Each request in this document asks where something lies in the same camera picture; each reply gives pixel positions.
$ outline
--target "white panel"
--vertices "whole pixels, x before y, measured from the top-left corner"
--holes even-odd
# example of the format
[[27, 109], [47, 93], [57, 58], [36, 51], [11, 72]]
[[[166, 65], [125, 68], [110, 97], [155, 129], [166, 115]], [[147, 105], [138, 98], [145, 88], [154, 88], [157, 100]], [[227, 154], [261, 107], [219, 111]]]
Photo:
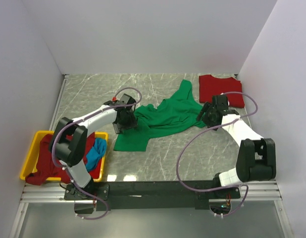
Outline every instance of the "white panel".
[[239, 79], [259, 105], [254, 130], [275, 140], [277, 183], [295, 237], [305, 238], [306, 0], [277, 2]]
[[61, 74], [19, 0], [0, 0], [0, 238], [8, 237], [35, 131], [48, 129]]
[[62, 73], [239, 73], [276, 0], [23, 0]]

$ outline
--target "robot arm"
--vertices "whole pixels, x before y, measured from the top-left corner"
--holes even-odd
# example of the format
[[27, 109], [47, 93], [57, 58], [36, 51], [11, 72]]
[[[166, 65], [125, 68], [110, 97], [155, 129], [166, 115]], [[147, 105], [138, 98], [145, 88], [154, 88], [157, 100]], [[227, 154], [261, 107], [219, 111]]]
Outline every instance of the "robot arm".
[[212, 103], [206, 102], [197, 117], [208, 127], [224, 125], [236, 119], [236, 122], [222, 128], [236, 141], [239, 149], [236, 167], [218, 173], [215, 179], [218, 186], [241, 184], [252, 180], [270, 180], [276, 176], [275, 143], [254, 132], [241, 118], [236, 110], [228, 107], [226, 95], [213, 96]]
[[83, 120], [81, 123], [69, 127], [64, 131], [59, 142], [56, 144], [56, 157], [59, 159], [61, 164], [67, 166], [70, 175], [83, 190], [87, 192], [93, 191], [93, 180], [87, 172], [83, 162], [87, 137], [102, 126], [110, 123], [113, 124], [115, 133], [117, 134], [123, 133], [126, 129], [136, 127], [137, 121], [134, 117], [132, 106], [117, 107], [118, 105], [129, 105], [133, 103], [135, 103], [135, 100], [131, 96], [123, 94], [120, 100], [113, 99], [113, 101], [108, 101], [99, 109], [87, 115], [72, 120], [62, 118], [58, 122], [53, 138], [50, 142], [50, 151], [56, 135], [67, 124], [79, 119], [88, 118], [88, 116], [94, 114], [96, 111], [109, 108], [91, 118]]

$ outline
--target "green shirt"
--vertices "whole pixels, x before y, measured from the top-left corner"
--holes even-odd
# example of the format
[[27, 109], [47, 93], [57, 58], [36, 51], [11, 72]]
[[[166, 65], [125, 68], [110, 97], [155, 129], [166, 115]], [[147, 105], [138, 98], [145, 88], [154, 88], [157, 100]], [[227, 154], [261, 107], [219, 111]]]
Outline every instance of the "green shirt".
[[196, 121], [202, 106], [195, 102], [192, 83], [183, 80], [179, 89], [169, 99], [164, 99], [156, 108], [152, 104], [138, 107], [134, 115], [138, 127], [118, 135], [114, 150], [145, 151], [151, 138], [182, 132], [191, 126], [204, 127]]

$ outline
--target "red fabric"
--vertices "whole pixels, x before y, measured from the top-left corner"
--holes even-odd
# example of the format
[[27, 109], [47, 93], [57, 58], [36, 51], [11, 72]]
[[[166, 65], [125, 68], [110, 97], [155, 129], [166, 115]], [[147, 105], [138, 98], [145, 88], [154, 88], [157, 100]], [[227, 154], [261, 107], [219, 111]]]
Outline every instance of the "red fabric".
[[[36, 164], [36, 169], [38, 171], [35, 173], [29, 174], [25, 178], [25, 181], [27, 183], [33, 184], [33, 185], [41, 185], [46, 181], [48, 177], [58, 177], [61, 179], [62, 182], [70, 183], [70, 179], [67, 176], [66, 172], [62, 170], [61, 168], [55, 167], [52, 161], [51, 152], [49, 151], [49, 144], [50, 144], [51, 139], [52, 139], [52, 135], [47, 134], [41, 140], [39, 158]], [[85, 164], [87, 163], [86, 155], [88, 154], [90, 149], [94, 146], [94, 143], [95, 143], [95, 134], [93, 133], [87, 138], [85, 155], [83, 158], [83, 161]], [[100, 173], [100, 167], [101, 167], [101, 160], [99, 161], [97, 168], [93, 171], [90, 171], [90, 175], [92, 177], [96, 175], [95, 178], [98, 178], [99, 173]]]
[[[199, 76], [199, 102], [212, 102], [212, 97], [221, 93], [237, 91], [242, 92], [242, 84], [233, 77], [215, 78], [210, 74]], [[245, 104], [241, 94], [228, 94], [230, 106], [244, 108]]]

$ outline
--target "plastic container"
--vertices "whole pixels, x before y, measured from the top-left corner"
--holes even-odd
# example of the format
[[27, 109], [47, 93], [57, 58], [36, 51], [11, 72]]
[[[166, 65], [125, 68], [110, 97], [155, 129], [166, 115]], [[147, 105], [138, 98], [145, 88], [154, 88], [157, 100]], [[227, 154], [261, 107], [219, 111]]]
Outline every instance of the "plastic container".
[[[30, 173], [34, 173], [37, 171], [36, 163], [38, 162], [39, 151], [40, 151], [40, 142], [42, 138], [47, 134], [54, 134], [54, 131], [49, 130], [39, 130], [35, 133], [33, 138], [30, 150], [26, 157], [26, 160], [23, 164], [22, 171], [20, 173], [20, 179], [25, 180]], [[108, 144], [108, 133], [106, 132], [95, 132], [95, 138], [102, 138], [106, 140]], [[103, 167], [104, 167], [105, 155], [101, 159], [101, 163], [98, 163], [97, 167], [90, 172], [90, 175], [94, 179], [94, 182], [100, 182], [102, 180], [103, 175]], [[60, 181], [59, 177], [49, 177], [47, 181]]]

